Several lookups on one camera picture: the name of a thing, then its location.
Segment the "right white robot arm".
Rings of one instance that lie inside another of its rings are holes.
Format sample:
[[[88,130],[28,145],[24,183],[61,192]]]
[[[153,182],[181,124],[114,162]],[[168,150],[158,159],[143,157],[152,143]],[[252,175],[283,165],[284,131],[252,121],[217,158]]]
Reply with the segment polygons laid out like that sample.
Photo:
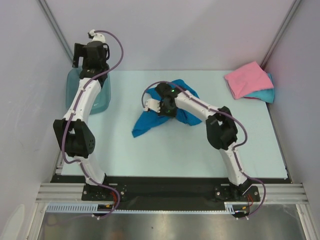
[[[236,125],[243,127],[236,120],[228,107],[214,107],[179,86],[172,87],[169,83],[159,83],[155,91],[160,100],[149,98],[144,105],[144,110],[152,110],[160,116],[174,118],[178,110],[184,110],[192,114],[206,127],[206,137],[209,144],[219,150],[225,164],[231,198],[242,201],[249,194],[253,181],[245,173],[237,148],[248,140],[237,143],[238,129]]]

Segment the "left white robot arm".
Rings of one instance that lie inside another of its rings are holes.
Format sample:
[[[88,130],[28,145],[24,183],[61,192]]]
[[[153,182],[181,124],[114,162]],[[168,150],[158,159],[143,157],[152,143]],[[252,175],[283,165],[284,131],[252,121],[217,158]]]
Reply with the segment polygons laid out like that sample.
[[[67,113],[53,122],[63,160],[77,164],[84,174],[83,201],[105,201],[112,195],[104,184],[106,174],[96,160],[96,139],[88,127],[90,114],[105,111],[111,100],[109,57],[109,46],[104,42],[74,45],[73,70],[67,77]]]

